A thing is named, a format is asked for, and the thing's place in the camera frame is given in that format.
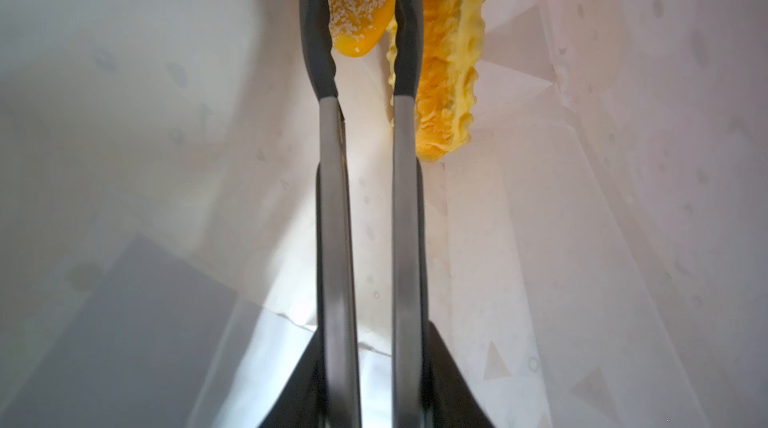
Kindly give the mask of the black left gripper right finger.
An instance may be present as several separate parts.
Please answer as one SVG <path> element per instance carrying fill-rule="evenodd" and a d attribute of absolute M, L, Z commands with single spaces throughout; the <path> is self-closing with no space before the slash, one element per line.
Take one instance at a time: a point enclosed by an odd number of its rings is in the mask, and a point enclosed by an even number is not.
<path fill-rule="evenodd" d="M 422 0 L 396 0 L 392 185 L 392 402 L 396 427 L 488 427 L 443 337 L 429 319 L 423 176 L 416 98 L 423 59 Z"/>

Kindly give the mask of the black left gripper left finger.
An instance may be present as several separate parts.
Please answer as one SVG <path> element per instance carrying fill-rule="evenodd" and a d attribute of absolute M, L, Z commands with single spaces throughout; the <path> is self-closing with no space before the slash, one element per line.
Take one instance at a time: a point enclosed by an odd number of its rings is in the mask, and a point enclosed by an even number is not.
<path fill-rule="evenodd" d="M 317 321 L 264 427 L 359 427 L 362 409 L 345 122 L 335 83 L 329 0 L 300 0 L 308 78 L 319 103 Z"/>

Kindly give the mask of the cartoon animal paper bag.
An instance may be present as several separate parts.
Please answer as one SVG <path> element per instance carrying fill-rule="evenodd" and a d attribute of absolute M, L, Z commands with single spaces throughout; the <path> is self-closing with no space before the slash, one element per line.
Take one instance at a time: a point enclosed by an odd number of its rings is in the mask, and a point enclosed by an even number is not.
<path fill-rule="evenodd" d="M 767 0 L 488 0 L 423 165 L 497 427 L 767 423 Z M 1 423 L 256 427 L 317 325 L 298 0 L 1 0 Z"/>

